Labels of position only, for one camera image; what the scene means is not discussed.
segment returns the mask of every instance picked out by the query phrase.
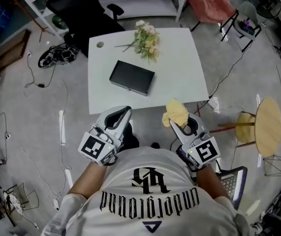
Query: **gray floor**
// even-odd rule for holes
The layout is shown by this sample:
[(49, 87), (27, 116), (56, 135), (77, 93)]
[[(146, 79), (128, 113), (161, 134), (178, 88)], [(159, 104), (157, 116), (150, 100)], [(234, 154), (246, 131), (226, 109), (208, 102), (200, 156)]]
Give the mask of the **gray floor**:
[[(173, 18), (147, 18), (147, 20), (157, 28), (180, 26)], [(121, 23), (129, 30), (133, 29), (135, 21), (126, 20)], [(190, 9), (184, 12), (180, 23), (183, 27), (190, 28), (195, 25), (196, 19)], [(45, 33), (39, 43), (40, 31), (32, 22), (29, 28), (32, 34), (27, 50), (32, 52), (30, 66), (34, 72), (35, 82), (47, 84), (52, 68), (41, 70), (37, 67), (37, 61), (50, 45), (59, 42)], [(219, 101), (219, 110), (214, 112), (208, 105), (201, 110), (201, 116), (209, 129), (216, 129), (217, 124), (222, 122), (235, 121), (242, 110), (241, 107), (255, 113), (258, 97), (261, 100), (272, 97), (281, 108), (281, 84), (276, 70), (277, 66), (281, 77), (281, 60), (272, 50), (264, 30), (214, 95)], [(201, 24), (192, 36), (200, 56), (208, 92), (211, 94), (218, 82), (228, 73), (231, 65), (241, 57), (240, 46), (244, 47), (247, 39), (240, 40), (235, 32), (231, 31), (228, 35), (229, 40), (221, 42), (222, 35), (219, 33), (219, 26), (215, 24)], [(0, 166), (0, 184), (3, 189), (7, 189), (24, 182), (27, 193), (36, 190), (40, 206), (26, 211), (25, 217), (37, 223), (40, 229), (43, 229), (56, 213), (52, 205), (54, 195), (63, 190), (61, 192), (63, 196), (69, 189), (68, 184), (65, 184), (62, 161), (65, 165), (71, 166), (74, 181), (88, 164), (88, 161), (77, 152), (82, 135), (97, 118), (97, 115), (89, 115), (87, 72), (87, 59), (80, 53), (73, 63), (56, 67), (48, 88), (38, 88), (34, 85), (24, 88), (26, 83), (32, 81), (26, 64), (26, 55), (2, 73), (0, 112), (6, 113), (7, 130), (11, 137), (7, 140), (7, 165)], [(195, 112), (196, 103), (186, 104), (186, 107)], [(65, 146), (60, 146), (59, 119), (60, 111), (64, 108), (66, 142)], [(175, 136), (170, 128), (164, 127), (161, 123), (164, 112), (163, 106), (133, 111), (134, 133), (141, 146), (158, 142), (163, 148), (170, 147)], [(4, 117), (0, 116), (2, 154), (5, 153), (4, 132)], [(221, 167), (230, 169), (236, 145), (235, 134), (233, 131), (227, 131), (215, 134), (215, 138), (221, 151)], [(248, 217), (249, 221), (258, 217), (281, 187), (281, 177), (265, 177), (264, 163), (261, 162), (258, 167), (258, 160), (256, 147), (249, 146), (237, 149), (233, 162), (233, 168), (243, 165), (249, 170), (242, 210), (245, 211), (254, 201), (260, 200), (258, 208)], [(33, 235), (40, 234), (40, 231), (25, 219), (18, 224), (31, 231)]]

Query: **pink cloth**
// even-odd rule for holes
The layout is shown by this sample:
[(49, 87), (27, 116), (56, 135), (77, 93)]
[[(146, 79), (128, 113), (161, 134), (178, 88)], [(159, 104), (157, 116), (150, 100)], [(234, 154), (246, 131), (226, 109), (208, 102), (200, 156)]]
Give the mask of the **pink cloth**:
[(235, 13), (230, 0), (188, 0), (197, 18), (205, 23), (222, 23)]

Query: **black logo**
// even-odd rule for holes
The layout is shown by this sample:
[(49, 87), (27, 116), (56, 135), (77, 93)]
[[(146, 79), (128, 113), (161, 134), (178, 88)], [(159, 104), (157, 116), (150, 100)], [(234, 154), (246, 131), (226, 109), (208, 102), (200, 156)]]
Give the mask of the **black logo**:
[(196, 167), (199, 167), (199, 163), (189, 153), (187, 154), (187, 157)]
[(196, 146), (196, 150), (203, 163), (218, 155), (211, 141), (207, 141), (199, 146)]
[(158, 220), (158, 221), (142, 222), (142, 223), (145, 225), (148, 231), (153, 234), (156, 231), (156, 229), (158, 229), (158, 227), (161, 225), (161, 222), (162, 221)]
[[(140, 169), (148, 170), (143, 175), (142, 178), (140, 178)], [(164, 185), (163, 176), (164, 175), (157, 172), (155, 168), (151, 168), (151, 167), (138, 168), (134, 170), (134, 178), (132, 179), (132, 181), (134, 181), (136, 184), (132, 183), (131, 186), (142, 187), (144, 194), (151, 194), (153, 192), (149, 191), (149, 185), (150, 186), (159, 185), (162, 193), (168, 193), (169, 190), (167, 190), (166, 186)]]
[(113, 155), (115, 155), (115, 151), (111, 150), (105, 157), (102, 158), (101, 163), (105, 164), (108, 160), (112, 158)]
[(101, 142), (100, 140), (89, 136), (86, 143), (83, 145), (81, 151), (94, 159), (100, 155), (105, 143)]

